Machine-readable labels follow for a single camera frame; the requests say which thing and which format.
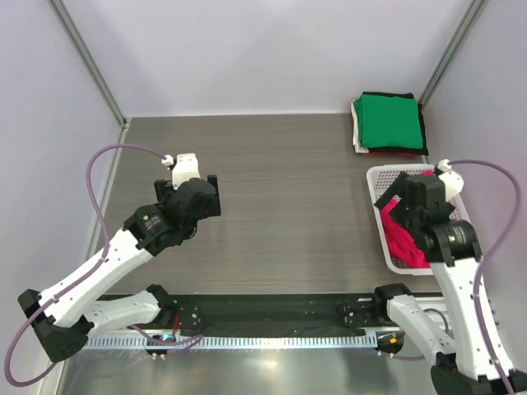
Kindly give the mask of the pink red t shirt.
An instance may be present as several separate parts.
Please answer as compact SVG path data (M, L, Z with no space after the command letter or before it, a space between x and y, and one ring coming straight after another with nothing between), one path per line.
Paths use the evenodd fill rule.
M425 253L416 245L411 231L394 222L389 214L398 201L399 196L395 196L384 209L379 210L389 252L393 258L403 261L408 267L430 268Z

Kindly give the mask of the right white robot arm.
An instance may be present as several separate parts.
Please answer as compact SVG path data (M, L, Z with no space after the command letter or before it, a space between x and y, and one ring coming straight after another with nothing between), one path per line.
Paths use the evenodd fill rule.
M443 295L448 335L423 311L403 284L375 289L372 318L397 324L431 366L438 394L517 394L526 390L526 374L507 355L497 328L480 328L492 316L483 277L478 237L467 221L453 221L451 199L464 185L454 171L432 175L400 173L377 199L379 210L396 198L390 217L410 235L429 262Z

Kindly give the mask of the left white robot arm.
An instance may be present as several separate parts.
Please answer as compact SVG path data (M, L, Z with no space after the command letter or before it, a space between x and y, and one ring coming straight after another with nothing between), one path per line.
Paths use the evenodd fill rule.
M165 249L194 237L198 223L220 216L217 176L191 178L178 188L154 183L158 201L140 206L110 239L109 246L54 286L26 290L18 297L25 315L53 363L77 354L93 337L134 324L167 328L178 313L176 303L160 285L117 300L100 297L132 270Z

